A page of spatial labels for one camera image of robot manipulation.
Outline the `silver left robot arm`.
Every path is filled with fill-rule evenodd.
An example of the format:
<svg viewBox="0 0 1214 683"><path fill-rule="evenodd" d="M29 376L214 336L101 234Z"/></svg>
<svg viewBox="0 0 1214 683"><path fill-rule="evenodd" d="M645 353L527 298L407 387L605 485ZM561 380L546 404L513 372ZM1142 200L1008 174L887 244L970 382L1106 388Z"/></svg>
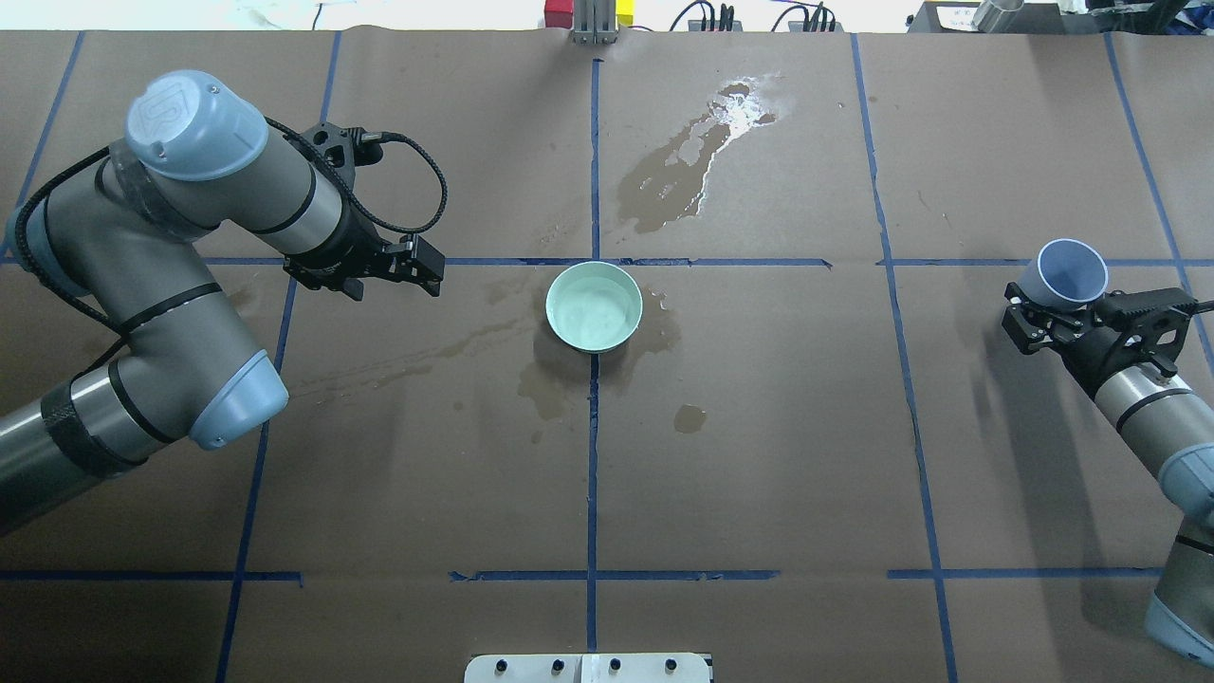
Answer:
<svg viewBox="0 0 1214 683"><path fill-rule="evenodd" d="M437 297L446 258L424 228L380 220L356 169L395 131L318 123L297 133L208 72L157 76L124 135L8 218L25 272L117 345L2 419L2 533L191 438L205 450L268 423L289 393L195 241L234 222L273 247L287 277L361 300L367 278Z"/></svg>

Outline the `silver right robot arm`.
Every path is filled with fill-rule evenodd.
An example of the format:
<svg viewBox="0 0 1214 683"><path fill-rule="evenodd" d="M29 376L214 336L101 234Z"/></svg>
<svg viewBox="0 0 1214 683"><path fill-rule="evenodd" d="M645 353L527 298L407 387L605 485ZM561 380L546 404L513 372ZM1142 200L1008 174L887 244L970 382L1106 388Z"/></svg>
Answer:
<svg viewBox="0 0 1214 683"><path fill-rule="evenodd" d="M1181 288L1114 290L1057 311L1006 285L1002 328L1023 355L1050 349L1181 511L1150 596L1145 630L1180 658L1213 662L1213 412L1180 376L1193 317L1212 311Z"/></svg>

